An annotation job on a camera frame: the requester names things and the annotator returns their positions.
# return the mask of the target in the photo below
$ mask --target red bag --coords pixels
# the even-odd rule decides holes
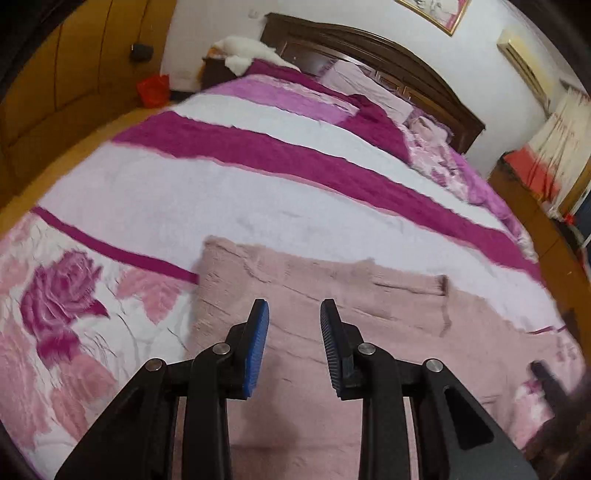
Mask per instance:
[[[153,75],[136,85],[142,103],[146,108],[164,106],[170,100],[168,75]]]

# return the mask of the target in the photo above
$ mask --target pink rose print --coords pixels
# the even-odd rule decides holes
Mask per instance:
[[[61,363],[63,389],[84,403],[112,394],[117,381],[103,365],[90,355],[78,355],[71,363]]]
[[[68,251],[59,262],[39,266],[21,299],[22,323],[37,340],[37,354],[50,368],[80,353],[80,339],[70,325],[83,315],[108,317],[93,298],[102,267],[86,253]]]
[[[166,318],[180,293],[189,286],[190,284],[176,278],[130,268],[121,275],[115,297],[126,299],[137,296],[144,304],[146,317],[157,325]]]
[[[56,419],[73,438],[80,440],[89,428],[85,406],[99,398],[115,396],[113,375],[89,355],[60,363],[61,388],[51,391]]]
[[[37,372],[31,365],[32,344],[9,314],[0,333],[0,411],[2,422],[17,445],[35,448],[35,435],[49,431],[47,406],[37,391]]]
[[[22,284],[27,279],[29,265],[12,255],[0,260],[0,296],[8,295],[10,289]]]
[[[3,237],[0,238],[0,257],[13,245],[26,240],[38,216],[28,213]]]
[[[435,168],[431,169],[431,179],[440,187],[447,187],[447,180],[443,173],[438,172]]]
[[[88,421],[82,404],[57,388],[51,391],[50,398],[57,421],[66,432],[79,441],[88,430]]]

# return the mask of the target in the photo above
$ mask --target picture frame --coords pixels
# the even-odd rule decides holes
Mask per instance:
[[[460,24],[470,0],[396,0],[421,15],[450,37]]]

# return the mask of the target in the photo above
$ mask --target wooden floor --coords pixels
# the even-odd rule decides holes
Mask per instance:
[[[52,162],[19,196],[0,211],[0,238],[27,213],[61,177],[90,155],[101,143],[138,124],[160,109],[137,108],[98,128]]]

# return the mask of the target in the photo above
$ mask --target curtain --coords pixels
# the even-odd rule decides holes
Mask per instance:
[[[557,211],[591,157],[591,100],[573,88],[542,129],[506,157],[521,181]]]

